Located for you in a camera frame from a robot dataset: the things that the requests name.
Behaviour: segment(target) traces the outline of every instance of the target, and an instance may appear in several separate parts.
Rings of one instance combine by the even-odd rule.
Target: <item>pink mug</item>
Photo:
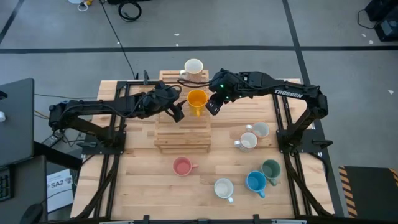
[[[196,168],[198,165],[192,164],[191,161],[186,157],[178,157],[174,160],[173,170],[176,175],[185,177],[191,173],[192,168]]]

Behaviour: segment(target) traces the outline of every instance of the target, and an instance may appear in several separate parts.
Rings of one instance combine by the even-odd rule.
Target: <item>wooden table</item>
[[[113,100],[116,80],[104,80],[99,88],[98,99]],[[130,93],[149,91],[152,86],[134,86]],[[306,107],[302,100],[289,98],[293,121]],[[284,112],[283,122],[286,126]],[[158,116],[147,119],[127,119],[126,150],[121,156],[116,183],[112,220],[142,220],[150,215],[154,220],[176,219],[252,219],[293,218],[289,185],[282,154],[278,151],[276,116],[272,97],[244,98],[224,105],[217,116],[211,117],[211,150],[208,154],[161,154],[154,146],[154,129]],[[94,116],[93,122],[109,125],[110,116]],[[245,125],[265,121],[270,135],[259,141],[259,147],[244,153],[233,146]],[[191,175],[178,177],[173,173],[172,163],[178,156],[187,156],[199,165]],[[275,187],[268,184],[264,199],[244,186],[246,175],[258,170],[265,159],[280,163],[282,174]],[[78,215],[97,191],[103,156],[95,156],[81,169],[71,217]],[[308,188],[329,212],[333,213],[328,185],[322,163],[302,154],[301,161]],[[234,202],[218,198],[213,185],[221,177],[234,184]],[[298,202],[304,214],[299,188]],[[103,198],[101,215],[105,214],[107,192]]]

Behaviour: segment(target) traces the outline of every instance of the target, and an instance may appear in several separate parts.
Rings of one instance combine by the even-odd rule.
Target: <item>wooden block stack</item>
[[[180,71],[160,71],[159,80],[165,83],[176,83],[180,78]],[[203,81],[209,79],[208,70],[202,73]],[[175,102],[186,100],[188,92],[193,88],[182,87],[180,98]],[[197,88],[205,90],[210,96],[211,92],[207,87]],[[203,109],[200,117],[192,114],[186,102],[183,107],[185,115],[179,123],[176,123],[172,117],[166,113],[161,113],[155,124],[155,146],[162,153],[207,153],[211,145],[211,114],[207,109]]]

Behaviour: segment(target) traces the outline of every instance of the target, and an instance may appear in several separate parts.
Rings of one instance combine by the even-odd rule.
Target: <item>yellow and black striped tape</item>
[[[344,166],[339,166],[338,172],[340,173],[340,180],[341,184],[343,185],[343,192],[346,198],[348,215],[350,218],[356,218],[358,214],[356,213],[354,196],[353,192],[351,191],[351,187],[349,185],[347,171],[345,170]]]
[[[397,173],[397,171],[395,171],[394,169],[391,169],[391,168],[389,168],[389,170],[392,172],[392,176],[396,180],[396,184],[397,184],[397,187],[398,187],[398,173]]]

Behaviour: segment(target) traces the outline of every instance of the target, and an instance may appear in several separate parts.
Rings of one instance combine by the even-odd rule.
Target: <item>green mug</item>
[[[273,159],[268,159],[261,164],[261,172],[267,177],[267,180],[276,186],[278,178],[280,176],[280,165]]]

